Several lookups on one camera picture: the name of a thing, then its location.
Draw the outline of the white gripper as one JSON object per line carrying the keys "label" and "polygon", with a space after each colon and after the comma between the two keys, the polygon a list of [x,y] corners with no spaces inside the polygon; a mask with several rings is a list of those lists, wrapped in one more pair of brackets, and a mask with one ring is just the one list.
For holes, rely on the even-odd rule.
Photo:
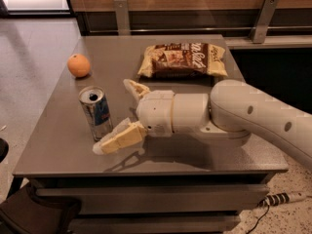
{"label": "white gripper", "polygon": [[120,122],[111,133],[94,144],[97,155],[109,154],[142,142],[147,133],[151,137],[170,137],[173,134],[173,91],[153,91],[131,79],[123,81],[126,90],[138,102],[136,115],[139,121],[129,118]]}

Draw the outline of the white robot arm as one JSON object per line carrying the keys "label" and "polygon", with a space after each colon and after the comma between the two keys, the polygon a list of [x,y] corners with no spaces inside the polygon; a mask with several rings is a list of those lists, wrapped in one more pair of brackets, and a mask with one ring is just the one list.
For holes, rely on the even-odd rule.
{"label": "white robot arm", "polygon": [[146,137],[181,134],[208,144],[240,146],[255,134],[312,168],[312,115],[251,85],[226,79],[208,94],[152,91],[130,79],[124,86],[136,100],[137,120],[123,120],[95,143],[97,155],[116,152]]}

